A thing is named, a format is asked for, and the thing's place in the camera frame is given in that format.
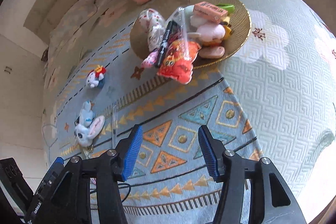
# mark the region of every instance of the plastic bag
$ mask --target plastic bag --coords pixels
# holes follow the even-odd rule
[[[194,41],[188,41],[184,8],[177,8],[167,21],[175,22],[177,28],[176,32],[172,33],[172,37],[170,38],[171,43],[167,46],[165,58],[157,75],[172,78],[186,85],[192,79],[192,62],[196,59],[201,46]]]

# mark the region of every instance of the blue plush toy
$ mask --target blue plush toy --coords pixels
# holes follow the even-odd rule
[[[91,103],[86,101],[83,103],[83,108],[79,113],[79,123],[85,127],[89,127],[93,121],[93,112],[91,110]]]
[[[91,110],[91,103],[86,101],[84,102],[83,108],[79,113],[79,117],[75,122],[75,136],[82,147],[90,146],[92,144],[92,140],[99,134],[104,126],[104,116],[99,116],[94,120],[93,118],[94,114]]]

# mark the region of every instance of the pink plush toy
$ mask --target pink plush toy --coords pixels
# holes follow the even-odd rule
[[[198,33],[201,34],[200,40],[202,42],[211,42],[214,39],[222,39],[225,35],[225,29],[222,25],[213,22],[207,22],[197,28]]]
[[[153,67],[158,56],[163,35],[165,33],[165,19],[154,9],[147,9],[140,13],[139,22],[143,30],[147,33],[148,49],[151,52],[142,62],[141,68]]]

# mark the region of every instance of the black cable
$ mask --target black cable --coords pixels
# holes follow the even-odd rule
[[[121,203],[123,203],[123,202],[126,200],[126,198],[128,198],[129,194],[131,193],[131,188],[132,188],[132,186],[131,186],[130,184],[128,184],[128,183],[119,183],[119,184],[118,184],[118,187],[119,187],[119,186],[122,186],[122,185],[126,185],[126,186],[128,186],[128,193],[127,193],[127,195],[124,197],[124,199],[121,201]],[[97,189],[92,190],[92,191],[90,192],[90,194],[94,194],[95,192],[97,192]]]
[[[121,186],[121,185],[126,185],[126,186],[128,186],[128,193],[127,193],[127,195],[124,197],[124,199],[121,201],[121,203],[123,203],[123,202],[126,200],[126,198],[128,198],[129,194],[131,193],[131,188],[132,188],[132,186],[131,186],[130,184],[128,184],[128,183],[119,183],[119,184],[118,184],[118,186]]]

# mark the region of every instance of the blue gripper pad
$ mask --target blue gripper pad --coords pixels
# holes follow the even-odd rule
[[[115,148],[119,152],[119,157],[123,160],[123,171],[121,177],[123,181],[132,175],[135,161],[137,160],[140,146],[142,144],[142,126],[135,125],[126,139],[120,140]]]
[[[54,163],[59,163],[59,164],[64,165],[64,160],[63,160],[61,157],[57,157],[57,158],[55,159]]]
[[[209,176],[213,177],[215,182],[222,182],[220,176],[225,173],[225,165],[222,156],[225,151],[223,143],[212,137],[207,126],[201,126],[198,129],[198,141]]]

